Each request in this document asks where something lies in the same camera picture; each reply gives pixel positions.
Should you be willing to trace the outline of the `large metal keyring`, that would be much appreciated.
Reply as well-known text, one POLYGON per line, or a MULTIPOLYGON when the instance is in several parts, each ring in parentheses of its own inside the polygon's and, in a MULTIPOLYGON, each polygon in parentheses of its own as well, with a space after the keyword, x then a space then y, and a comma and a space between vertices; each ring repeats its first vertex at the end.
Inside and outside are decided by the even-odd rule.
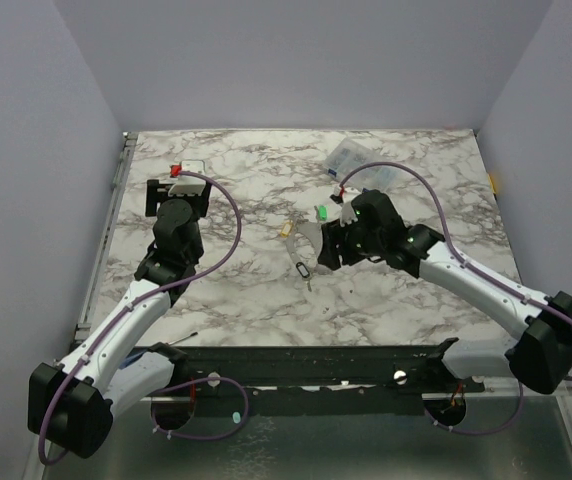
POLYGON ((297 262, 301 261, 308 267, 313 276, 314 267, 310 267, 309 261, 312 260, 313 264, 316 264, 317 257, 321 253, 323 245, 321 224, 308 220, 288 221, 293 223, 291 234, 287 238, 283 238, 288 256, 294 267, 297 262))

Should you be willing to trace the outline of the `key with green tag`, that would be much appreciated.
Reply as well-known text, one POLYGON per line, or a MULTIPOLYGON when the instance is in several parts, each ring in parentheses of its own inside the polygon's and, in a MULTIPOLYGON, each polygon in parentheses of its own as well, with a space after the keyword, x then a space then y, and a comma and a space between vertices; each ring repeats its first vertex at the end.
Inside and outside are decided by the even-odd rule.
POLYGON ((326 222, 328 218, 327 209, 323 205, 315 206, 316 219, 318 222, 326 222))

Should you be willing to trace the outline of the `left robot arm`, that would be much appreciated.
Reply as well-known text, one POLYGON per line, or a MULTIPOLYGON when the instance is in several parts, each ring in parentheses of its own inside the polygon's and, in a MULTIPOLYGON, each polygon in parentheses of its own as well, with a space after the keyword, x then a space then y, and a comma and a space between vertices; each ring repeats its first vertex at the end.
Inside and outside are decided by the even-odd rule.
POLYGON ((172 395, 186 385, 176 351, 161 346, 134 355, 143 334, 197 279, 204 254, 198 222, 207 214, 211 179, 181 171, 170 183, 147 183, 146 216, 155 220, 153 242, 133 281, 107 318, 60 361, 42 363, 29 379, 28 428, 38 454, 52 443, 80 458, 92 456, 114 421, 148 394, 172 395))

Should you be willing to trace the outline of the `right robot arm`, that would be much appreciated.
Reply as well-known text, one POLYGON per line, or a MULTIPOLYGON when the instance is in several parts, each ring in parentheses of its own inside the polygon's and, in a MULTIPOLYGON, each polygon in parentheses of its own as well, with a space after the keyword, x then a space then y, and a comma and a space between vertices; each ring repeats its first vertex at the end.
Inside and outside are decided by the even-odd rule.
POLYGON ((320 226, 319 265, 336 271, 363 260, 385 262, 446 289, 502 327, 503 339, 442 342, 425 367, 427 383, 447 391, 469 377, 513 377, 553 393, 572 369, 572 296, 530 289, 451 249, 436 230, 407 226, 387 195, 368 191, 320 226))

